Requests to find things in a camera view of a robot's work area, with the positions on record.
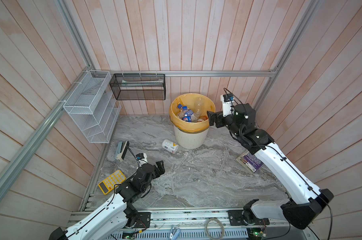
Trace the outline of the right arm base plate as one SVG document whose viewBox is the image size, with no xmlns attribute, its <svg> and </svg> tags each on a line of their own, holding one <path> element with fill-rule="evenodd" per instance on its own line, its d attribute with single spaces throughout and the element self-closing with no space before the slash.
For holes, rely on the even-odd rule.
<svg viewBox="0 0 362 240">
<path fill-rule="evenodd" d="M 270 224 L 268 218 L 258 219 L 251 211 L 229 210 L 228 217 L 231 226 L 266 226 Z"/>
</svg>

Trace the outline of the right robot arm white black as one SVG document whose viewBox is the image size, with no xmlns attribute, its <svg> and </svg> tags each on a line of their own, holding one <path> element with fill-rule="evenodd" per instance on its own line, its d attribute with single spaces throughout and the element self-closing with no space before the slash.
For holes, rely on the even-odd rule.
<svg viewBox="0 0 362 240">
<path fill-rule="evenodd" d="M 207 112 L 209 124 L 226 127 L 234 140 L 266 165 L 284 186 L 288 199 L 260 201 L 254 199 L 244 206 L 246 224 L 257 219 L 286 220 L 304 230 L 334 198 L 329 189 L 320 189 L 285 156 L 274 139 L 256 128 L 256 111 L 249 104 L 233 106 L 223 102 L 223 110 Z"/>
</svg>

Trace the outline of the white label clear bottle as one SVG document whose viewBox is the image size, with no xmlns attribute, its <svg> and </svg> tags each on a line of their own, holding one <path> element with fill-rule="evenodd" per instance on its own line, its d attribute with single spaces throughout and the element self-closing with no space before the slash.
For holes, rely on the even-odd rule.
<svg viewBox="0 0 362 240">
<path fill-rule="evenodd" d="M 162 148 L 167 150 L 168 152 L 174 154 L 174 155 L 186 155 L 187 151 L 178 145 L 177 143 L 174 143 L 170 140 L 164 140 L 162 142 Z"/>
</svg>

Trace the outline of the clear bottle white cap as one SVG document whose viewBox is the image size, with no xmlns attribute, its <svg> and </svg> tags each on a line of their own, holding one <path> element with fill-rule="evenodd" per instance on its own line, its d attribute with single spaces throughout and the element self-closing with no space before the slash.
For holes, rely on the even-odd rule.
<svg viewBox="0 0 362 240">
<path fill-rule="evenodd" d="M 194 122 L 197 122 L 203 114 L 204 101 L 203 98 L 199 97 L 195 101 L 195 110 L 194 110 Z"/>
</svg>

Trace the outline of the orange cap small bottle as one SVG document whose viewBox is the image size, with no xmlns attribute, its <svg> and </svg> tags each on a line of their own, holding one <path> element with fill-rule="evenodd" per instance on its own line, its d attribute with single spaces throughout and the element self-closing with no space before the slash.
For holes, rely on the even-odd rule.
<svg viewBox="0 0 362 240">
<path fill-rule="evenodd" d="M 198 122 L 204 122 L 208 120 L 208 117 L 207 116 L 202 116 L 201 118 L 198 119 Z"/>
</svg>

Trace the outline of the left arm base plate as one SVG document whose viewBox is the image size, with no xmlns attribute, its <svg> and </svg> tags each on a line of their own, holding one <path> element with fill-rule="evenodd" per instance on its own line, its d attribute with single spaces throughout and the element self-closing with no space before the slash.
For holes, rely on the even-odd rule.
<svg viewBox="0 0 362 240">
<path fill-rule="evenodd" d="M 125 228 L 147 229 L 151 224 L 150 212 L 138 212 L 135 216 L 129 217 Z"/>
</svg>

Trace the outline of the blue cap crushed bottle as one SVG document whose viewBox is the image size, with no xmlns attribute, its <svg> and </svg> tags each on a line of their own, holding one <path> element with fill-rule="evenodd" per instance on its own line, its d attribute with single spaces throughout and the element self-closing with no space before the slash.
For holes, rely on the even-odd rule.
<svg viewBox="0 0 362 240">
<path fill-rule="evenodd" d="M 185 117 L 185 112 L 187 112 L 189 108 L 182 104 L 178 104 L 178 109 L 180 111 L 177 113 L 177 117 L 182 120 Z"/>
</svg>

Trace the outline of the blue label crushed bottle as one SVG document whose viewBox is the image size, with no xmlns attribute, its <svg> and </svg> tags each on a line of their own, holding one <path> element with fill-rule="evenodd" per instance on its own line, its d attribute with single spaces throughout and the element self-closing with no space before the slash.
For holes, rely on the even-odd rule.
<svg viewBox="0 0 362 240">
<path fill-rule="evenodd" d="M 185 117 L 182 120 L 189 123 L 196 123 L 194 122 L 194 112 L 189 109 L 187 112 L 185 112 Z"/>
</svg>

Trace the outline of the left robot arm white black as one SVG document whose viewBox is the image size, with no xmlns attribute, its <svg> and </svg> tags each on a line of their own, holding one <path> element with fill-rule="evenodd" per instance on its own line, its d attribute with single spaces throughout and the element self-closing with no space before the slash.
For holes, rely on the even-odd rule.
<svg viewBox="0 0 362 240">
<path fill-rule="evenodd" d="M 135 174 L 114 189 L 111 197 L 78 223 L 54 230 L 50 240 L 102 240 L 114 231 L 136 224 L 138 211 L 133 203 L 145 197 L 151 181 L 165 173 L 164 162 L 144 162 Z"/>
</svg>

